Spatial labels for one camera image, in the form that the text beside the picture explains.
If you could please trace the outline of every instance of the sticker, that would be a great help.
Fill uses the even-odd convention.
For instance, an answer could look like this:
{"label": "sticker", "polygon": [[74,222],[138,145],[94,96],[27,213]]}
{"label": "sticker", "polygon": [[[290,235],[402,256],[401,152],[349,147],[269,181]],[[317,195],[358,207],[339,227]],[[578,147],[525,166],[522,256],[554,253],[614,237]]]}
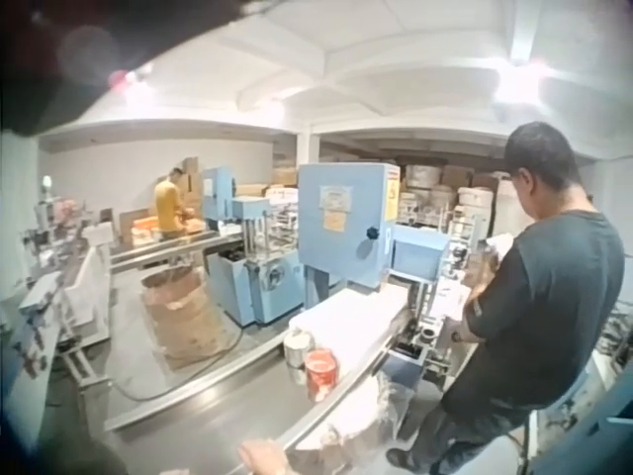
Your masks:
{"label": "sticker", "polygon": [[350,186],[321,186],[320,206],[328,211],[349,213],[352,209],[352,189]]}
{"label": "sticker", "polygon": [[211,178],[205,178],[202,183],[205,196],[214,196],[214,180]]}
{"label": "sticker", "polygon": [[398,217],[398,199],[400,197],[400,179],[389,177],[387,180],[387,203],[385,205],[385,220],[395,221]]}
{"label": "sticker", "polygon": [[335,233],[344,233],[347,224],[347,215],[340,211],[323,212],[323,228]]}

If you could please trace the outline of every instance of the white wall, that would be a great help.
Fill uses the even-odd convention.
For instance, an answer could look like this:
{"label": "white wall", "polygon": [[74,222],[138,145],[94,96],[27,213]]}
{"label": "white wall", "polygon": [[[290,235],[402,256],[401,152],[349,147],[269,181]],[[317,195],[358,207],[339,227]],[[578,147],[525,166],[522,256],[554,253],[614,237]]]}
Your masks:
{"label": "white wall", "polygon": [[42,175],[50,175],[54,192],[88,209],[124,211],[151,203],[156,179],[187,156],[198,156],[202,168],[230,166],[235,181],[270,183],[272,143],[212,140],[122,142],[47,154],[41,151]]}
{"label": "white wall", "polygon": [[0,301],[11,297],[28,276],[20,234],[36,226],[38,143],[2,133],[0,152]]}

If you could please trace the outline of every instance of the blue machine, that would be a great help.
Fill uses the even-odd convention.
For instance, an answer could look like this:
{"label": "blue machine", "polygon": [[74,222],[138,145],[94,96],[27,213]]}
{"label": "blue machine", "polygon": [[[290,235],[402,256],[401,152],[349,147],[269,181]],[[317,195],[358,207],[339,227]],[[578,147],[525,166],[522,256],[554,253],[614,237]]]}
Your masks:
{"label": "blue machine", "polygon": [[210,228],[217,223],[233,219],[232,201],[235,194],[235,180],[228,167],[203,170],[203,213]]}
{"label": "blue machine", "polygon": [[391,273],[413,282],[436,282],[449,242],[448,235],[434,230],[396,225]]}
{"label": "blue machine", "polygon": [[299,260],[306,307],[328,296],[328,276],[376,289],[391,265],[400,169],[383,163],[299,169]]}
{"label": "blue machine", "polygon": [[[207,258],[209,286],[218,305],[242,328],[270,324],[301,307],[306,282],[296,232],[290,240],[277,236],[275,213],[268,199],[233,198],[228,169],[206,170],[203,176],[213,182],[205,186],[210,192],[205,197],[207,221],[240,222],[244,236],[242,254]],[[339,280],[328,279],[328,287]]]}

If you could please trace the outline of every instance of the hand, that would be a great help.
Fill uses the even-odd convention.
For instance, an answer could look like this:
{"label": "hand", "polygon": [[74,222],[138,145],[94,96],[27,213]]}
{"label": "hand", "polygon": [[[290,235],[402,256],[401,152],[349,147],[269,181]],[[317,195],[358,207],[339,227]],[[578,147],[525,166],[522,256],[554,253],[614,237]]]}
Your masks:
{"label": "hand", "polygon": [[284,449],[272,440],[250,440],[241,445],[239,456],[255,475],[279,475],[289,469]]}

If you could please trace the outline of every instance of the foot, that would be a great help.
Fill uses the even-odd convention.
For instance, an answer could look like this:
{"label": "foot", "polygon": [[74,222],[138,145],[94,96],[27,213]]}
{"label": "foot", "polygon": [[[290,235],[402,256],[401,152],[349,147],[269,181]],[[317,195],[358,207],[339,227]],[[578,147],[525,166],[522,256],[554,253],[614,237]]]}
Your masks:
{"label": "foot", "polygon": [[387,461],[396,468],[403,468],[409,472],[413,472],[413,467],[408,463],[408,452],[399,448],[390,448],[387,450]]}

